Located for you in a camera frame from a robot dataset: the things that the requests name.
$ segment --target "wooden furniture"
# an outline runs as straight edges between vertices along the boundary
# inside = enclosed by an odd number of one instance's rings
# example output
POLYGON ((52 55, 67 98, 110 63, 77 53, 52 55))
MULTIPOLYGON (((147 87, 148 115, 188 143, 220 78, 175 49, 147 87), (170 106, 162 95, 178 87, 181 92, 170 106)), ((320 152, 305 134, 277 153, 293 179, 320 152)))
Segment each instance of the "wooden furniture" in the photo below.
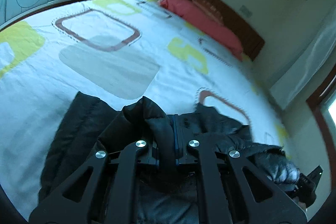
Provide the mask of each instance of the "wooden furniture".
POLYGON ((265 41, 243 18, 223 1, 207 1, 213 4, 221 12, 224 25, 238 36, 244 47, 244 53, 254 60, 264 46, 265 41))

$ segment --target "metal screw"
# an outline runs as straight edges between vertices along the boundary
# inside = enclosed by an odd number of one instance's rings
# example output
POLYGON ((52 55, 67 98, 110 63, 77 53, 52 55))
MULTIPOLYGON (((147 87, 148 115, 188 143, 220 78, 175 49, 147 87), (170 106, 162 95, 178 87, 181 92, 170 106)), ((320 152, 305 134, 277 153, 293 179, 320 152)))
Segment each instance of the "metal screw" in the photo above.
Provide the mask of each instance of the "metal screw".
POLYGON ((146 146, 146 142, 144 141, 144 140, 140 140, 140 141, 137 141, 136 143, 135 143, 135 145, 137 146, 137 147, 144 147, 144 146, 146 146))
POLYGON ((200 142, 197 141, 197 140, 191 140, 191 141, 189 142, 189 145, 192 146, 192 147, 197 147, 197 146, 200 145, 200 142))
POLYGON ((240 153, 239 153, 238 151, 236 151, 236 150, 231 150, 231 151, 229 152, 229 155, 230 155, 231 158, 234 158, 234 159, 240 157, 240 153))
POLYGON ((99 158, 99 159, 102 159, 102 158, 105 158, 105 156, 106 156, 106 152, 105 151, 98 151, 97 153, 96 153, 96 158, 99 158))

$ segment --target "patterned bed sheet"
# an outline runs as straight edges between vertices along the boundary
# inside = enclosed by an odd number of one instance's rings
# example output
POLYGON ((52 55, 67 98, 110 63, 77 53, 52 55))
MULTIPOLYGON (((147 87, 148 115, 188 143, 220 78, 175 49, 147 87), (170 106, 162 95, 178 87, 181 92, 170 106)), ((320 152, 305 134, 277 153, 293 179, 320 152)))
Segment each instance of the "patterned bed sheet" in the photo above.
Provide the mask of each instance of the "patterned bed sheet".
POLYGON ((80 90, 116 110, 146 96, 167 114, 201 102, 251 127, 287 132, 244 63, 157 0, 89 0, 0 32, 0 183, 28 218, 55 131, 80 90))

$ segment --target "gray rounded square pattern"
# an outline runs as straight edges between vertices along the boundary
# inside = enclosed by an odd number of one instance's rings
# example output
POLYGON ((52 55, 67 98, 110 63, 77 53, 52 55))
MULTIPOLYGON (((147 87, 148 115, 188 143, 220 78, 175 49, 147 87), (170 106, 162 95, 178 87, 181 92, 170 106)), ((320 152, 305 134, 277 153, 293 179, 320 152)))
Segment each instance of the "gray rounded square pattern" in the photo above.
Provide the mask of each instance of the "gray rounded square pattern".
POLYGON ((155 60, 130 46, 140 31, 120 19, 90 9, 60 18, 55 25, 78 41, 62 49, 59 59, 119 98, 142 96, 159 71, 155 60))
POLYGON ((78 43, 61 50, 59 59, 96 85, 126 100, 142 96, 160 68, 151 57, 132 47, 104 52, 78 43))

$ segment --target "black puffer jacket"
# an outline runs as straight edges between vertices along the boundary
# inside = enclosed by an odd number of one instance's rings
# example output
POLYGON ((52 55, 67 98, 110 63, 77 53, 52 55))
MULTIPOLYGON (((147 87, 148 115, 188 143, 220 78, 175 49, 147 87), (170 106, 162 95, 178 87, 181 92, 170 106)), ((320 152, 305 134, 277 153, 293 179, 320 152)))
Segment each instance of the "black puffer jacket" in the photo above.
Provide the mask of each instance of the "black puffer jacket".
MULTIPOLYGON (((194 113, 178 116, 183 127, 212 144, 213 150, 228 153, 238 150, 248 157, 270 180, 285 190, 294 189, 299 178, 295 165, 286 159, 281 147, 253 143, 248 126, 220 115, 215 108, 198 104, 194 113)), ((166 169, 175 161, 164 154, 173 147, 170 118, 150 99, 115 111, 99 98, 78 93, 48 152, 41 176, 39 201, 43 200, 90 155, 122 150, 129 143, 154 136, 162 152, 160 165, 166 169)), ((196 182, 189 175, 170 187, 158 186, 158 180, 142 175, 139 187, 138 223, 198 223, 196 182)))

